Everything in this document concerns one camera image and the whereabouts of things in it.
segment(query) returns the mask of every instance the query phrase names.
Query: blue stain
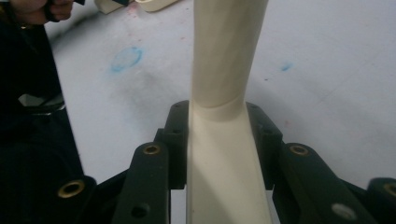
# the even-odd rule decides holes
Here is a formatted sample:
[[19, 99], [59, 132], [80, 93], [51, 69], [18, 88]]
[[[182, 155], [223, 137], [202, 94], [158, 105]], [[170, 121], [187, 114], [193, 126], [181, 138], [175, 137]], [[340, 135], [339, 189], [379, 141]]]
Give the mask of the blue stain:
[[293, 67], [293, 63], [285, 63], [280, 69], [282, 72], [286, 72]]
[[139, 48], [123, 49], [118, 53], [111, 63], [111, 71], [119, 73], [130, 68], [142, 60], [143, 50]]

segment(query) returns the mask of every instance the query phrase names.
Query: cream fabric tube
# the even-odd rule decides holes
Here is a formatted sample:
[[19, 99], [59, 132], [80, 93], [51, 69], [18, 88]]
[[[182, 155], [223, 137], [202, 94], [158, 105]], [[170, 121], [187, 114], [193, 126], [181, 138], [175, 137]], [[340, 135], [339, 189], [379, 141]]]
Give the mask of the cream fabric tube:
[[267, 0], [195, 0], [191, 98], [210, 119], [237, 116]]

